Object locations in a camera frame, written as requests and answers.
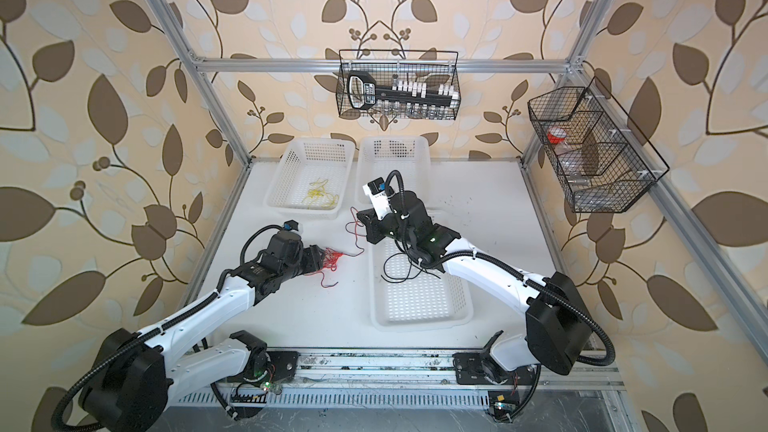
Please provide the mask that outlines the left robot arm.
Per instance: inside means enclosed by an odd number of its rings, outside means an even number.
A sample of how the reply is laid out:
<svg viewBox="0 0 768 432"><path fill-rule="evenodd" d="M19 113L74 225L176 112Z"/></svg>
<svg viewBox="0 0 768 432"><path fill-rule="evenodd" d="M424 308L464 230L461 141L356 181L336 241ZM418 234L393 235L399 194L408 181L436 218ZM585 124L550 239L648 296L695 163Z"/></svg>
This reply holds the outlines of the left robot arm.
<svg viewBox="0 0 768 432"><path fill-rule="evenodd" d="M252 260L226 269L205 296L137 332L119 329L102 343L92 368L62 396L52 412L55 431L70 431L72 402L91 415L87 431L146 431L170 403L205 385L244 372L265 344L238 331L218 346L195 346L230 319L277 292L296 277L325 267L327 252L306 246L294 224L271 225L273 236Z"/></svg>

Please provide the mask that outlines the red alligator clip lead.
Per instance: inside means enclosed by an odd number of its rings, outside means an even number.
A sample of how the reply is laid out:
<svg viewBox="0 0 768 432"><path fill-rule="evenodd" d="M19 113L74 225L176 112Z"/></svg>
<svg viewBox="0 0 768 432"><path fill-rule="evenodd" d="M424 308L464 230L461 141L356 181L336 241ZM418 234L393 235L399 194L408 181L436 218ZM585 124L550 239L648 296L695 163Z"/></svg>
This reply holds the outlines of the red alligator clip lead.
<svg viewBox="0 0 768 432"><path fill-rule="evenodd" d="M365 253L365 248L360 244L360 240L362 237L360 228L363 226L363 224L359 221L357 217L357 213L358 213L357 208L352 206L349 209L349 211L350 211L350 221L345 224L345 231L354 237L354 247L356 251L352 253L345 253L345 255L347 257L359 257Z"/></svg>

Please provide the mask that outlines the front white plastic basket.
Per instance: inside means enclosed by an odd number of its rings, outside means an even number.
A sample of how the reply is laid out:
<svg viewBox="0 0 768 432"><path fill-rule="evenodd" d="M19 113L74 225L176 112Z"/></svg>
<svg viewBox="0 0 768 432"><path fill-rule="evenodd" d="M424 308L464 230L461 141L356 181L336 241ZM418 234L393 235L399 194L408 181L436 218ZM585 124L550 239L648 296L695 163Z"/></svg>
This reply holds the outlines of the front white plastic basket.
<svg viewBox="0 0 768 432"><path fill-rule="evenodd" d="M383 332L450 328L474 316L466 281L416 268L390 239L370 247L369 265L371 321Z"/></svg>

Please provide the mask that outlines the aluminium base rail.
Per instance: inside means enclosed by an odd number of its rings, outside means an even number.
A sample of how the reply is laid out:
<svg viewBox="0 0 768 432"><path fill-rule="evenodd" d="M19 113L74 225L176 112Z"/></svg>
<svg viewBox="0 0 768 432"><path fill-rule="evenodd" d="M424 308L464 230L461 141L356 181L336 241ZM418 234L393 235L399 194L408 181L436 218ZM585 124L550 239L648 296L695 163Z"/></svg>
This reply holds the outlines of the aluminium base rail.
<svg viewBox="0 0 768 432"><path fill-rule="evenodd" d="M624 388L617 368L585 365L567 376L524 366L495 383L474 350L272 349L266 358L262 368L194 384L169 404L506 412L532 391L600 398Z"/></svg>

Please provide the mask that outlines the back left white basket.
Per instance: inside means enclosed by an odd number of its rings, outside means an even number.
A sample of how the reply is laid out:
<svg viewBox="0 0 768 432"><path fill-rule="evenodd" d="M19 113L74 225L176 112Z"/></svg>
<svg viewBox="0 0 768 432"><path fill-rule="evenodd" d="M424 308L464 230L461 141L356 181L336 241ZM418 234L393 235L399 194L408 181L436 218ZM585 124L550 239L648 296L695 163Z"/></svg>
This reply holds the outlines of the back left white basket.
<svg viewBox="0 0 768 432"><path fill-rule="evenodd" d="M281 213L335 218L345 197L354 152L354 145L346 140L293 140L278 164L265 206Z"/></svg>

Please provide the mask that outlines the back middle white basket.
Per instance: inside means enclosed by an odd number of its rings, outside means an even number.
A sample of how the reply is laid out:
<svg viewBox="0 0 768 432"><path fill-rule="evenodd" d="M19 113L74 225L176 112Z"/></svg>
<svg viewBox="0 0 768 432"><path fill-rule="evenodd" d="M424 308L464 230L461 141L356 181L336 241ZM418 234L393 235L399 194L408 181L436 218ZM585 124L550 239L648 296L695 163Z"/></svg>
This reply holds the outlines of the back middle white basket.
<svg viewBox="0 0 768 432"><path fill-rule="evenodd" d="M363 187L376 178L385 179L399 170L407 190L413 191L425 204L430 199L431 159L429 145L422 136L366 137L359 146L355 179L356 202L371 208Z"/></svg>

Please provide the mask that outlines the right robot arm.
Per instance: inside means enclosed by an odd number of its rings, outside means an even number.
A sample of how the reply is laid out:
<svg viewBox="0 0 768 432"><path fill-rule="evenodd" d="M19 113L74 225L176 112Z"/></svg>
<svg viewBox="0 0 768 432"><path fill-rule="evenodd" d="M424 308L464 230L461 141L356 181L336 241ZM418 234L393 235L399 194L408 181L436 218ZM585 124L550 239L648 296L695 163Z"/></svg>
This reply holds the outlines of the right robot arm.
<svg viewBox="0 0 768 432"><path fill-rule="evenodd" d="M371 208L355 214L370 244L389 239L414 268L463 279L523 318L523 332L494 333L477 356L483 378L491 383L515 383L523 372L531 377L523 397L491 404L495 421L512 423L522 414L544 369L567 375L577 363L596 367L614 363L615 345L569 277L527 272L482 251L459 232L435 222L412 191L380 192L371 200Z"/></svg>

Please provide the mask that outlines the red capped item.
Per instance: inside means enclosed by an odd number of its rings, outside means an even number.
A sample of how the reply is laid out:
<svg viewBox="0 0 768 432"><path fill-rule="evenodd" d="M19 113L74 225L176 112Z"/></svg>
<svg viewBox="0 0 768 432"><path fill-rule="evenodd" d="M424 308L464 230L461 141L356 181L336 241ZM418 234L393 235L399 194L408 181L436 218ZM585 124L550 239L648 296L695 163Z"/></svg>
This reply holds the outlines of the red capped item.
<svg viewBox="0 0 768 432"><path fill-rule="evenodd" d="M567 138L567 131L559 126L552 126L547 130L548 142L556 146L563 143Z"/></svg>

